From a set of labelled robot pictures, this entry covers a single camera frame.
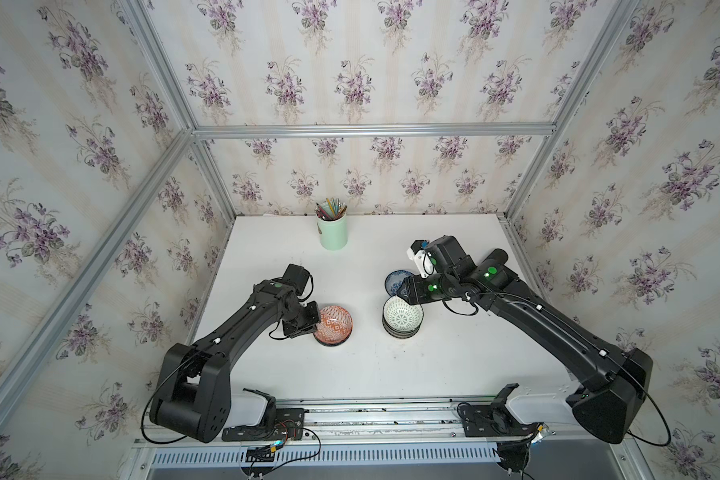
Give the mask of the blue rose bowl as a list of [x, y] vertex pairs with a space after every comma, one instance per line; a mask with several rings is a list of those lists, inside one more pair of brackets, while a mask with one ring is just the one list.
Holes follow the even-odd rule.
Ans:
[[388, 296], [396, 296], [404, 281], [413, 276], [409, 270], [395, 270], [390, 272], [384, 281], [385, 291]]

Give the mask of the orange patterned bowl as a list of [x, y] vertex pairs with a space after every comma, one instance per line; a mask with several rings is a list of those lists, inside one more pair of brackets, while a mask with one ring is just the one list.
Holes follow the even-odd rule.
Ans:
[[319, 310], [319, 313], [321, 322], [317, 325], [317, 331], [314, 334], [330, 340], [338, 340], [351, 335], [353, 320], [345, 308], [338, 305], [326, 305]]

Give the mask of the white green patterned bowl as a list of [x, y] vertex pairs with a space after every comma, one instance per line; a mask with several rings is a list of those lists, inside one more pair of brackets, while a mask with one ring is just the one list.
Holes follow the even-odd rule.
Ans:
[[421, 326], [424, 310], [420, 305], [410, 305], [398, 296], [390, 297], [383, 307], [383, 321], [397, 330], [412, 330]]

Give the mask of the blue floral swirl bowl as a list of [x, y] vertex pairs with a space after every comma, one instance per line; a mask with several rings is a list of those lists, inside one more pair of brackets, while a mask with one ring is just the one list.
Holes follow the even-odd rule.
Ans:
[[323, 337], [319, 337], [317, 334], [314, 334], [313, 337], [322, 346], [337, 347], [337, 346], [344, 344], [350, 338], [350, 335], [340, 338], [338, 340], [326, 339]]

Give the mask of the dark navy petal bowl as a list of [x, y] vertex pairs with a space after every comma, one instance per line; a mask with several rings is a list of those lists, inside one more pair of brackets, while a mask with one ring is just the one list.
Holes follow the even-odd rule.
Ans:
[[412, 330], [397, 330], [397, 329], [394, 329], [394, 328], [390, 327], [390, 326], [389, 326], [388, 324], [386, 324], [386, 323], [383, 323], [382, 326], [384, 327], [384, 330], [385, 330], [389, 335], [391, 335], [392, 337], [397, 338], [397, 339], [408, 339], [408, 338], [411, 338], [411, 337], [413, 337], [414, 335], [416, 335], [416, 334], [419, 332], [419, 330], [420, 330], [419, 327], [414, 328], [414, 329], [412, 329]]

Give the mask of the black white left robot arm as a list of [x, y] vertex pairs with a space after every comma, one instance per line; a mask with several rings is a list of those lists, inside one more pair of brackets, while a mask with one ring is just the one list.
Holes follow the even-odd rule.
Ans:
[[232, 410], [231, 371], [254, 341], [269, 326], [282, 328], [279, 340], [317, 331], [319, 309], [304, 292], [313, 286], [306, 268], [290, 264], [282, 276], [255, 284], [245, 303], [211, 333], [172, 346], [142, 419], [182, 439], [214, 440]]

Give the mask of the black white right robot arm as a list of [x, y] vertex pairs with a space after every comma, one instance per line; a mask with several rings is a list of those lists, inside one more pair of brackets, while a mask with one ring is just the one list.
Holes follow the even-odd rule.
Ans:
[[560, 361], [579, 382], [566, 399], [576, 422], [595, 438], [618, 444], [649, 400], [653, 360], [589, 332], [537, 295], [508, 267], [505, 250], [475, 263], [450, 235], [416, 240], [407, 255], [419, 273], [403, 281], [398, 297], [409, 305], [460, 299], [508, 321]]

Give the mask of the mint green cup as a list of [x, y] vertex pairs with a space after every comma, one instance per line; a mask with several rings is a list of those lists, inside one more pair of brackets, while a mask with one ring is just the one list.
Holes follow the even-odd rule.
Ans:
[[317, 231], [320, 244], [324, 249], [341, 250], [348, 242], [347, 216], [330, 221], [318, 217]]

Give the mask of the colourful sticks bundle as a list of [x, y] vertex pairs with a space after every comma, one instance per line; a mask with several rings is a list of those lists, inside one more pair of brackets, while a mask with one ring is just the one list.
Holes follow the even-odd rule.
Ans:
[[336, 197], [327, 197], [315, 204], [314, 213], [323, 221], [333, 222], [342, 219], [347, 212], [347, 205]]

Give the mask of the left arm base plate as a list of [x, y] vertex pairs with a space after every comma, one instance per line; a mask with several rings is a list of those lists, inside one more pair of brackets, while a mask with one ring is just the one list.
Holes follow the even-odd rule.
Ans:
[[225, 442], [300, 440], [305, 416], [304, 408], [281, 407], [269, 393], [243, 389], [231, 396], [231, 410], [221, 439]]

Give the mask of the aluminium front rail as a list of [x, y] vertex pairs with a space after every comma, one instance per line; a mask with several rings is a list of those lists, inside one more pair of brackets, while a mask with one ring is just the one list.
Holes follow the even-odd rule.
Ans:
[[[278, 407], [302, 408], [302, 424], [314, 431], [323, 446], [334, 443], [463, 442], [461, 419], [456, 413], [459, 403], [489, 404], [492, 396], [382, 398], [382, 399], [278, 399]], [[595, 440], [583, 428], [573, 424], [548, 422], [550, 440]], [[167, 445], [156, 445], [136, 435], [128, 447], [221, 447], [265, 445], [284, 436], [272, 434], [263, 438], [224, 441], [220, 436], [210, 443], [184, 439]]]

